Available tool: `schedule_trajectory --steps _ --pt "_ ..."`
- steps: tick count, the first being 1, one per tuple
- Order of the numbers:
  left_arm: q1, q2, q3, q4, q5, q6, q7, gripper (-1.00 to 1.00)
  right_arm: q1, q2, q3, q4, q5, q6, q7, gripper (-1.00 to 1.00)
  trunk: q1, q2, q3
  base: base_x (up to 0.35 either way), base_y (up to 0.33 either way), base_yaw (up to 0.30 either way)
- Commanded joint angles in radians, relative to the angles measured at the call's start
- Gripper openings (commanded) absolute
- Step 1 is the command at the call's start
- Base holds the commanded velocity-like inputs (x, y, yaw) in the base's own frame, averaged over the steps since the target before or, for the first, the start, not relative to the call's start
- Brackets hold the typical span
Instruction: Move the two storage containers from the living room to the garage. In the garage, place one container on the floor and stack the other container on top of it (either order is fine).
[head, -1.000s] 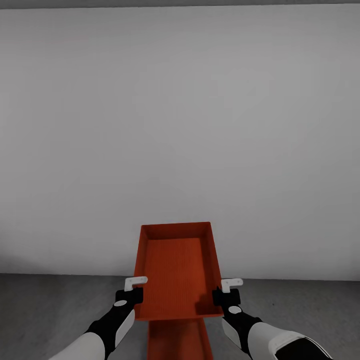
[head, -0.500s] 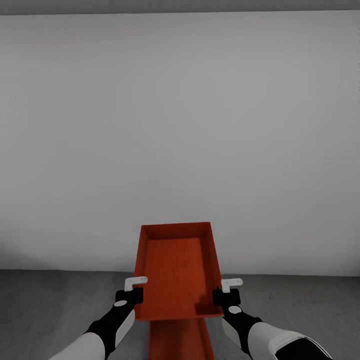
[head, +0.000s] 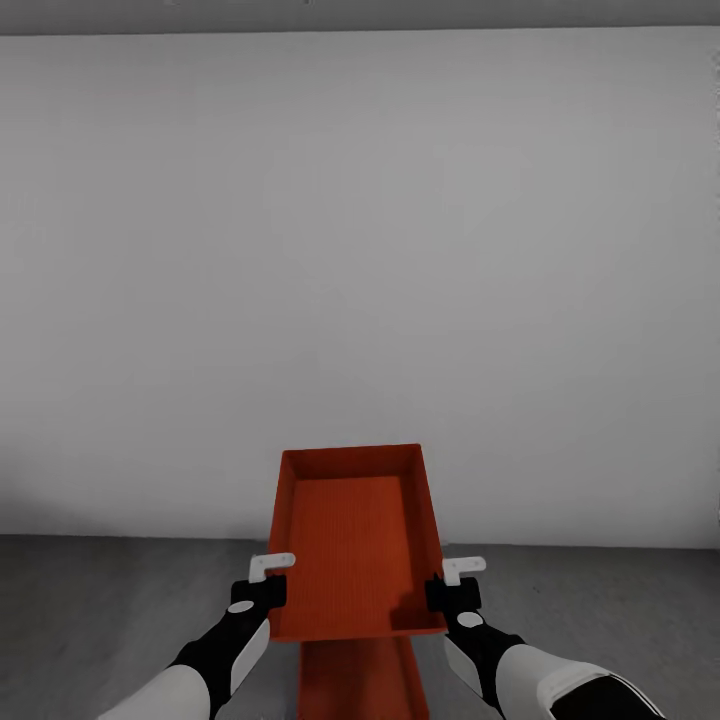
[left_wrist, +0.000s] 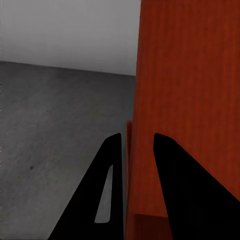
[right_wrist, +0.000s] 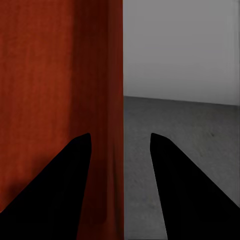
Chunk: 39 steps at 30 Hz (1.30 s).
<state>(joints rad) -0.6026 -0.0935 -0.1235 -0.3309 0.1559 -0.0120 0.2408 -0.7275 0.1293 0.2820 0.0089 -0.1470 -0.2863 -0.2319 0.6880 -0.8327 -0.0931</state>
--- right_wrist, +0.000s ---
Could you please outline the storage box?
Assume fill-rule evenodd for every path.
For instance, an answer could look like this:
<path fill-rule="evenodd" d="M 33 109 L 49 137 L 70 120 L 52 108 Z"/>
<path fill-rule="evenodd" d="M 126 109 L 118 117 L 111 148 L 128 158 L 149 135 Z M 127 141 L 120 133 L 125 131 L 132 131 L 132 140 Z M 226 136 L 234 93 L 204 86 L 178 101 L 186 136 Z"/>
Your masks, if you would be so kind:
<path fill-rule="evenodd" d="M 0 213 L 74 138 L 76 240 L 124 240 L 123 0 L 0 0 Z"/>

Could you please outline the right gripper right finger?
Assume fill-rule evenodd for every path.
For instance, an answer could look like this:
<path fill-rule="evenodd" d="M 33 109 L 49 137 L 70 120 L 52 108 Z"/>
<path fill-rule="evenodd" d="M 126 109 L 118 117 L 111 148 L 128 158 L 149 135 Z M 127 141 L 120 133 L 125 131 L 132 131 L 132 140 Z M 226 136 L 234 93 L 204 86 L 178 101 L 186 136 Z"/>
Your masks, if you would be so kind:
<path fill-rule="evenodd" d="M 150 154 L 168 240 L 240 240 L 240 208 L 170 139 Z"/>

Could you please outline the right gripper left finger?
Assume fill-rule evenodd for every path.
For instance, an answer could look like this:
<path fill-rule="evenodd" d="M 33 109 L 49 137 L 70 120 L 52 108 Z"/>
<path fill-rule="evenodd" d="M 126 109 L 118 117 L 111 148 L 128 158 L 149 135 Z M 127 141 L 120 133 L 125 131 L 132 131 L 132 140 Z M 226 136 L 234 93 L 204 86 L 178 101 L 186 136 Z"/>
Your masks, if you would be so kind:
<path fill-rule="evenodd" d="M 91 153 L 72 139 L 0 213 L 0 240 L 76 240 Z"/>

